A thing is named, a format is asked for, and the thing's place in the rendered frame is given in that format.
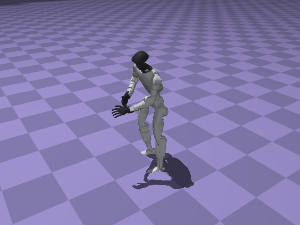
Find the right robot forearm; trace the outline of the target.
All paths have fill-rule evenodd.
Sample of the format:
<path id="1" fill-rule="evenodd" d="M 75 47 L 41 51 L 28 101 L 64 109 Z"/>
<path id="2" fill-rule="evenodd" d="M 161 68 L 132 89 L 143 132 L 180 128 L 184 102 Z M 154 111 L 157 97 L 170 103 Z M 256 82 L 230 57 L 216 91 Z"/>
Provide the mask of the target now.
<path id="1" fill-rule="evenodd" d="M 134 82 L 132 82 L 132 77 L 131 77 L 131 80 L 130 80 L 130 83 L 129 83 L 129 87 L 127 89 L 127 91 L 129 91 L 128 94 L 129 94 L 130 97 L 134 93 L 135 86 L 136 86 L 136 84 Z"/>

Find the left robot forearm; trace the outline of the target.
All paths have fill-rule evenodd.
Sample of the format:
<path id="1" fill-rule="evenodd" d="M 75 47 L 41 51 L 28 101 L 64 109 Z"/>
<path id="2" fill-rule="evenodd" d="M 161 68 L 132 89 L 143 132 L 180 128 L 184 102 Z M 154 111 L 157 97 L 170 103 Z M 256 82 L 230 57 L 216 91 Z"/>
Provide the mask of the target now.
<path id="1" fill-rule="evenodd" d="M 138 103 L 138 104 L 135 104 L 131 107 L 129 107 L 130 111 L 139 111 L 143 108 L 147 108 L 149 107 L 151 104 L 153 104 L 153 100 L 151 98 L 148 98 L 147 100 L 143 100 L 142 102 Z"/>

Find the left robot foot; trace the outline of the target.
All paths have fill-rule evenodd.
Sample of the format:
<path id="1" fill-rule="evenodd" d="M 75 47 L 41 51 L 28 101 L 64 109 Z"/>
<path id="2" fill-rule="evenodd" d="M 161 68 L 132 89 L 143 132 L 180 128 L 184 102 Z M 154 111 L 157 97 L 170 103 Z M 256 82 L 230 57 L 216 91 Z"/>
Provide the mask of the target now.
<path id="1" fill-rule="evenodd" d="M 165 167 L 162 167 L 162 170 L 164 170 Z M 147 170 L 147 173 L 153 173 L 153 172 L 158 172 L 158 171 L 162 171 L 162 170 L 158 170 L 157 167 L 151 168 Z"/>

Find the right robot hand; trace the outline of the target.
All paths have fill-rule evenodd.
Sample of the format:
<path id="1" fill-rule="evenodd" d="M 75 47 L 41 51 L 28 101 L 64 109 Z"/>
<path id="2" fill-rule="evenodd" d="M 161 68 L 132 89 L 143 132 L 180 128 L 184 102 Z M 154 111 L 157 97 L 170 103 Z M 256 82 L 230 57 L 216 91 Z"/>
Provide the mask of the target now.
<path id="1" fill-rule="evenodd" d="M 122 98 L 121 103 L 124 107 L 127 107 L 128 99 L 131 98 L 128 93 L 129 91 L 127 91 L 125 95 L 121 97 Z"/>

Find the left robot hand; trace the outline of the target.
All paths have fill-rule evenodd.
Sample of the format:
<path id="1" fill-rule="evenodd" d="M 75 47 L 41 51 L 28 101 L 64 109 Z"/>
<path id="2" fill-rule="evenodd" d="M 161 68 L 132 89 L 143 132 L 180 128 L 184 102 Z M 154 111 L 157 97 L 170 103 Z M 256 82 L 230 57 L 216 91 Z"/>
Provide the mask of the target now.
<path id="1" fill-rule="evenodd" d="M 126 113 L 133 113 L 134 112 L 134 111 L 132 111 L 132 112 L 130 111 L 130 109 L 129 109 L 130 106 L 123 107 L 123 106 L 120 106 L 120 105 L 116 105 L 115 107 L 119 107 L 119 108 L 112 109 L 112 111 L 117 110 L 117 111 L 112 112 L 112 114 L 115 113 L 115 112 L 118 112 L 118 113 L 115 113 L 114 115 L 116 115 L 116 114 L 119 114 L 119 115 L 115 116 L 114 118 L 119 117 L 121 115 L 125 115 Z"/>

